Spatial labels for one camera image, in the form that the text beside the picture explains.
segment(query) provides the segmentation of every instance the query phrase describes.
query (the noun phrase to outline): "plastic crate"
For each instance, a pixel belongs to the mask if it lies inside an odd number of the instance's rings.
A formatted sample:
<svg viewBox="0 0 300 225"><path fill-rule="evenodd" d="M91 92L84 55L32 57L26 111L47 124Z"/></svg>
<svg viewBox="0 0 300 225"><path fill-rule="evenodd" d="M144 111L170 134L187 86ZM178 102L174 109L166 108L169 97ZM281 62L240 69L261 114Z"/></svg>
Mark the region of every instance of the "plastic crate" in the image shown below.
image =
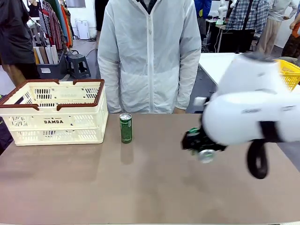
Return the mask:
<svg viewBox="0 0 300 225"><path fill-rule="evenodd" d="M296 85L300 82L300 68L290 62L284 60L277 60L280 64L281 75L284 78L284 82L292 91Z"/></svg>
<svg viewBox="0 0 300 225"><path fill-rule="evenodd" d="M102 143L104 80L27 80L0 101L0 116L16 145Z"/></svg>
<svg viewBox="0 0 300 225"><path fill-rule="evenodd" d="M63 52L58 52L58 64L37 64L37 70L42 79L62 79L68 73L67 60Z"/></svg>

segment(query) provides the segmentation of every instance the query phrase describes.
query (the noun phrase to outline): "cream plastic basket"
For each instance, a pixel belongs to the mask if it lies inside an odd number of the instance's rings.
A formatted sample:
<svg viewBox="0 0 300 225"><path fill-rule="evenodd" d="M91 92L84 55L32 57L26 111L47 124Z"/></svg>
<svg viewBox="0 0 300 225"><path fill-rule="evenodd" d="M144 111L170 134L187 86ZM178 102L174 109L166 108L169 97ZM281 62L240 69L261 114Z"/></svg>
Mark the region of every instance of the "cream plastic basket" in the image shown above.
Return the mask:
<svg viewBox="0 0 300 225"><path fill-rule="evenodd" d="M18 146L102 143L104 80L27 80L0 101L0 116Z"/></svg>

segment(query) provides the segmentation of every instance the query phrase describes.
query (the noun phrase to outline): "step stool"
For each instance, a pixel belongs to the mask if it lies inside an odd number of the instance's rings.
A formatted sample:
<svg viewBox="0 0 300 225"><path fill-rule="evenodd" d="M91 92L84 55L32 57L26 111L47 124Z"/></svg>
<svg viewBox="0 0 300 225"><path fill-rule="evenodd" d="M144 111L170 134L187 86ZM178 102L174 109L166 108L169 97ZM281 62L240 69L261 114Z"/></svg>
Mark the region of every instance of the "step stool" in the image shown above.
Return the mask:
<svg viewBox="0 0 300 225"><path fill-rule="evenodd" d="M71 76L73 76L75 79L82 79L83 76L87 76L87 75L91 77L90 68L84 55L68 54L67 58L69 62Z"/></svg>

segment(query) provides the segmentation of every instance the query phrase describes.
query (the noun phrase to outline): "orange shirt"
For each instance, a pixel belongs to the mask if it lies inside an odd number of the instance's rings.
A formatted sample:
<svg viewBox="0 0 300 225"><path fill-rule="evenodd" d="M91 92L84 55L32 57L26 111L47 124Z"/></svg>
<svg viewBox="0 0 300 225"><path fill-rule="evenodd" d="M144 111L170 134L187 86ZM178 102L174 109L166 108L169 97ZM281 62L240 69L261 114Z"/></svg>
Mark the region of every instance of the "orange shirt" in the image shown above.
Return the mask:
<svg viewBox="0 0 300 225"><path fill-rule="evenodd" d="M300 36L300 35L298 34L299 28L300 28L300 22L297 23L297 24L295 25L294 29L292 30L292 35L293 35L295 38L297 38L297 37Z"/></svg>

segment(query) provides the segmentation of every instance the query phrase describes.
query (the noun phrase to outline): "white jacket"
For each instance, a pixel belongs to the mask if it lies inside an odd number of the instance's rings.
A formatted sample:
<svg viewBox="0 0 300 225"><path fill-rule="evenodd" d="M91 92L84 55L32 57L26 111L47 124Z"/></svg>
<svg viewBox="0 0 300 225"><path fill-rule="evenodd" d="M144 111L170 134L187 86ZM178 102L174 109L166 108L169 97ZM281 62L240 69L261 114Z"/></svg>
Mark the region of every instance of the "white jacket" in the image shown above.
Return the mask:
<svg viewBox="0 0 300 225"><path fill-rule="evenodd" d="M98 47L109 111L186 109L200 53L194 0L157 0L150 15L137 0L110 0Z"/></svg>

